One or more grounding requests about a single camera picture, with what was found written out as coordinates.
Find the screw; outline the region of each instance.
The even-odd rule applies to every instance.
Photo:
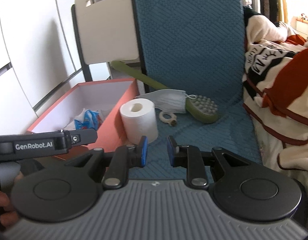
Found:
[[[108,178],[105,180],[107,186],[118,186],[121,181],[118,178]]]
[[[154,182],[152,182],[151,184],[152,184],[154,187],[160,185],[160,183],[159,183],[158,181],[154,181]]]
[[[205,186],[207,184],[207,181],[204,178],[195,178],[192,179],[192,184],[194,186]]]

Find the chair backrest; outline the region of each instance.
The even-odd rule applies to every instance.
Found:
[[[86,64],[139,57],[131,0],[75,0],[75,11]]]
[[[241,97],[241,0],[135,0],[147,74],[228,102]]]
[[[75,4],[71,7],[71,13],[72,13],[72,21],[73,21],[73,30],[74,30],[74,36],[76,41],[76,47],[78,52],[79,61],[81,63],[83,75],[85,82],[93,81],[92,74],[89,65],[87,65],[84,61],[83,51],[82,51],[82,44],[81,39],[79,37],[79,31],[78,31],[78,25],[77,25],[77,18],[76,18],[76,10],[75,10]]]

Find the light blue surgical mask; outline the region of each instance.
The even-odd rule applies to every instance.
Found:
[[[183,90],[161,89],[136,98],[146,98],[155,104],[155,108],[164,112],[184,114],[187,97],[195,98],[194,95],[189,96]]]

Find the open cardboard box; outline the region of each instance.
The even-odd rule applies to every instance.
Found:
[[[67,160],[93,148],[104,148],[105,152],[114,151],[127,141],[119,109],[124,103],[139,95],[136,80],[114,79],[79,83],[48,110],[46,110],[28,131],[33,133],[61,130],[83,109],[110,111],[97,130],[97,141],[87,146],[77,146],[68,154],[56,156]]]

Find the human hand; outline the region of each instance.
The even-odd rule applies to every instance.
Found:
[[[20,180],[23,178],[23,174],[20,172],[19,175],[16,176],[14,179],[14,182]],[[18,220],[18,214],[15,212],[10,199],[8,196],[0,191],[0,207],[3,207],[6,213],[2,214],[0,216],[0,222],[5,227],[11,227],[13,226]]]

